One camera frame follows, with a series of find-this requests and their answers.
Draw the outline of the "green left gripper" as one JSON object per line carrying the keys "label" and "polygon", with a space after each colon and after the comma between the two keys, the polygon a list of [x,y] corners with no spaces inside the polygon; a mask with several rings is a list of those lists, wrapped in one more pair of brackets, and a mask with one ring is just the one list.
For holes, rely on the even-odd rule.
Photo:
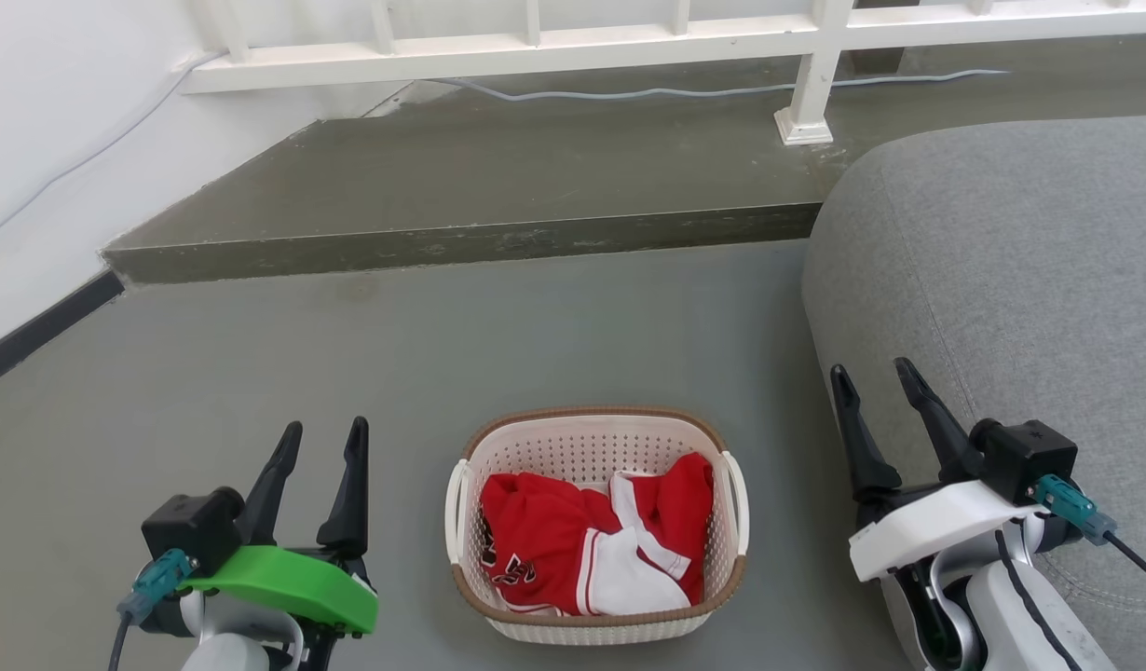
{"label": "green left gripper", "polygon": [[[237,548],[212,576],[186,579],[183,586],[215,590],[323,627],[370,636],[380,603],[367,582],[316,556],[275,545],[280,502],[286,477],[299,459],[301,439],[303,424],[289,423],[259,472],[240,515],[244,547]],[[364,417],[353,418],[344,459],[346,469],[316,540],[335,559],[361,559],[368,548],[369,513],[369,425]]]}

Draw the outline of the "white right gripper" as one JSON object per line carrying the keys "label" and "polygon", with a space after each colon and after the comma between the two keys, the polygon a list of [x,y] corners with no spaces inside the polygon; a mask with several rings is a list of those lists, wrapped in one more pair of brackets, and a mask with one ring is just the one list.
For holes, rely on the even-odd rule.
{"label": "white right gripper", "polygon": [[859,582],[874,581],[1037,513],[1046,513],[1046,507],[1015,505],[982,481],[945,486],[855,532],[849,539],[853,569]]}

